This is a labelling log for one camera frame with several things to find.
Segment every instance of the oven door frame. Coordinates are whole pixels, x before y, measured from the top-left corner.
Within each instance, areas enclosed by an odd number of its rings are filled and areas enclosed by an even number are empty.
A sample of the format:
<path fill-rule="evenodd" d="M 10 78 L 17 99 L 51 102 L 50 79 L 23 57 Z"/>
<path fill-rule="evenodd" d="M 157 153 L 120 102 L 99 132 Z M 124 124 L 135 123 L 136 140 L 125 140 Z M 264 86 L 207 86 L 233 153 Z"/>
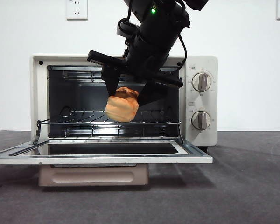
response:
<path fill-rule="evenodd" d="M 47 144 L 91 144 L 114 143 L 141 144 L 141 143 L 169 143 L 178 153 L 174 154 L 77 154 L 77 155 L 25 155 Z M 8 165 L 129 165 L 149 163 L 212 163 L 212 157 L 189 142 L 181 143 L 180 140 L 48 140 L 33 145 L 32 142 L 0 151 L 0 164 Z"/>

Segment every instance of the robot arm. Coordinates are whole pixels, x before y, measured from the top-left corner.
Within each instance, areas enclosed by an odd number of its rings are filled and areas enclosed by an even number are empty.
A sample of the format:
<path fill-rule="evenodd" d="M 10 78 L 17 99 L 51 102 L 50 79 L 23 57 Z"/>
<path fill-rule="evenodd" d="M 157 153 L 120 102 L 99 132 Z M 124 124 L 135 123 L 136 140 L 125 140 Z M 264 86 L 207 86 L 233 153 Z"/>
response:
<path fill-rule="evenodd" d="M 138 97 L 141 106 L 162 98 L 167 88 L 182 87 L 181 79 L 173 79 L 170 74 L 164 74 L 159 69 L 166 62 L 177 38 L 183 44 L 180 33 L 190 26 L 190 21 L 182 0 L 124 1 L 129 6 L 128 16 L 118 22 L 117 28 L 117 34 L 126 38 L 124 59 L 90 51 L 88 61 L 102 65 L 101 76 L 109 96 L 115 94 L 121 74 L 132 75 L 138 82 L 146 80 L 147 84 Z M 207 1 L 185 0 L 186 4 L 195 10 L 201 10 Z M 140 26 L 129 22 L 132 12 L 141 22 Z M 177 69 L 183 66 L 185 60 L 186 56 L 178 63 Z"/>

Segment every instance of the oven control panel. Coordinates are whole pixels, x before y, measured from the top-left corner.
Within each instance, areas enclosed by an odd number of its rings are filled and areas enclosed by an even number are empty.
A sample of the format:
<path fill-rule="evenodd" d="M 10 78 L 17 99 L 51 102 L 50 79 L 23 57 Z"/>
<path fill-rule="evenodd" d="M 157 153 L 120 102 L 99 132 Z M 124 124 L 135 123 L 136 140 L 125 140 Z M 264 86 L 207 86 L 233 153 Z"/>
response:
<path fill-rule="evenodd" d="M 213 146 L 217 143 L 217 74 L 216 57 L 188 57 L 185 138 L 196 146 Z"/>

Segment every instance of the oven foot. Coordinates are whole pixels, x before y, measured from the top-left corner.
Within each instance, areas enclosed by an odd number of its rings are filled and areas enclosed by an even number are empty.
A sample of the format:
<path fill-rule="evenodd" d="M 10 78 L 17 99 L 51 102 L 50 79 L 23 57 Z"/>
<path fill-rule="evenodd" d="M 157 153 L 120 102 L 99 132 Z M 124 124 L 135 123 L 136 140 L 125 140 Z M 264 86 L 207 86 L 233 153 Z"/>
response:
<path fill-rule="evenodd" d="M 207 146 L 198 146 L 198 148 L 207 153 Z"/>

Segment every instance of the white wall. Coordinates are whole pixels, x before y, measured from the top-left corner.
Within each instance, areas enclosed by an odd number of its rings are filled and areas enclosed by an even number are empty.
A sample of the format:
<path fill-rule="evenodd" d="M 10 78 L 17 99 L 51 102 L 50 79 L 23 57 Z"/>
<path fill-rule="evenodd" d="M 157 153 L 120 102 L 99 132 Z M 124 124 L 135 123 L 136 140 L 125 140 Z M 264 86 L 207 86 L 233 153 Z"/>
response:
<path fill-rule="evenodd" d="M 123 53 L 122 0 L 89 0 L 88 21 L 67 21 L 65 7 L 65 0 L 0 0 L 0 130 L 30 130 L 31 54 Z M 280 130 L 276 0 L 210 0 L 188 12 L 189 54 L 219 59 L 218 129 Z M 180 43 L 170 54 L 183 55 Z"/>

